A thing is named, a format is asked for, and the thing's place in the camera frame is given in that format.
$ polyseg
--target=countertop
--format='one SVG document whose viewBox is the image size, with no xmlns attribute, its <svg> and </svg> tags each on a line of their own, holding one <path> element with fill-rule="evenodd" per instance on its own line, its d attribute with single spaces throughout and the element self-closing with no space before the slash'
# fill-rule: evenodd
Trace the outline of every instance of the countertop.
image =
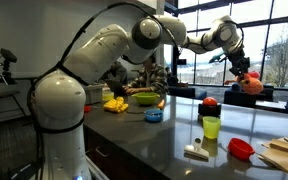
<svg viewBox="0 0 288 180">
<path fill-rule="evenodd" d="M 227 153 L 231 138 L 250 143 L 257 153 L 272 138 L 288 137 L 288 114 L 222 104 L 217 141 L 203 137 L 199 100 L 166 96 L 163 121 L 147 123 L 144 114 L 106 112 L 103 103 L 85 114 L 84 125 L 170 179 L 288 179 L 288 173 L 264 164 L 257 155 L 242 162 Z M 129 112 L 144 112 L 133 97 L 125 97 Z M 184 155 L 185 145 L 202 139 L 208 162 Z"/>
</svg>

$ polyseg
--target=teal bowl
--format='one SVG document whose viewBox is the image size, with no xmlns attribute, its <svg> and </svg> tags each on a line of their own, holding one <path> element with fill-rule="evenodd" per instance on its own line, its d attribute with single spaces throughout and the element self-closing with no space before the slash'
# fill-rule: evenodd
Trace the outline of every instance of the teal bowl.
<svg viewBox="0 0 288 180">
<path fill-rule="evenodd" d="M 160 109 L 146 110 L 145 120 L 152 123 L 161 122 L 163 120 L 163 111 Z"/>
</svg>

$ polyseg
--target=person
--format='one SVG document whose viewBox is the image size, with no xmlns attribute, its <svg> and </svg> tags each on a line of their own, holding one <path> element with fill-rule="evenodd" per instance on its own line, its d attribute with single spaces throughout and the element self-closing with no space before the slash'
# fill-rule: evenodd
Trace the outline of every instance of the person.
<svg viewBox="0 0 288 180">
<path fill-rule="evenodd" d="M 139 92 L 168 94 L 164 67 L 156 64 L 154 55 L 150 56 L 144 61 L 143 68 L 138 72 L 137 77 L 127 86 L 124 86 L 124 90 L 127 94 Z"/>
<path fill-rule="evenodd" d="M 172 72 L 171 72 L 170 67 L 166 67 L 166 68 L 165 68 L 165 71 L 166 71 L 167 77 L 171 77 L 171 76 L 172 76 Z"/>
<path fill-rule="evenodd" d="M 106 71 L 100 78 L 100 83 L 105 83 L 105 80 L 115 80 L 119 81 L 123 85 L 127 84 L 127 70 L 126 68 L 119 62 L 115 61 L 110 69 Z"/>
</svg>

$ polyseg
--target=green cup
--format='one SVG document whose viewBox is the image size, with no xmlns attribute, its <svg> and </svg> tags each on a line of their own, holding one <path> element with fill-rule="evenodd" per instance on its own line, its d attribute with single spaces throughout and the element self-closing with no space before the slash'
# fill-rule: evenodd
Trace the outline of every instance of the green cup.
<svg viewBox="0 0 288 180">
<path fill-rule="evenodd" d="M 208 139 L 217 139 L 221 127 L 221 120 L 213 116 L 203 117 L 204 136 Z"/>
</svg>

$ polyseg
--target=yellow cup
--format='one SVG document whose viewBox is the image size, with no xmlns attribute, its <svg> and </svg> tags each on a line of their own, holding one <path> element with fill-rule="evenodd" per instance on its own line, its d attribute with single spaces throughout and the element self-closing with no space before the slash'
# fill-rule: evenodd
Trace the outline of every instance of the yellow cup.
<svg viewBox="0 0 288 180">
<path fill-rule="evenodd" d="M 221 120 L 213 116 L 203 117 L 204 136 L 208 139 L 216 139 L 221 127 Z"/>
<path fill-rule="evenodd" d="M 103 91 L 103 101 L 109 101 L 111 99 L 114 99 L 114 92 L 110 90 L 104 90 Z"/>
</svg>

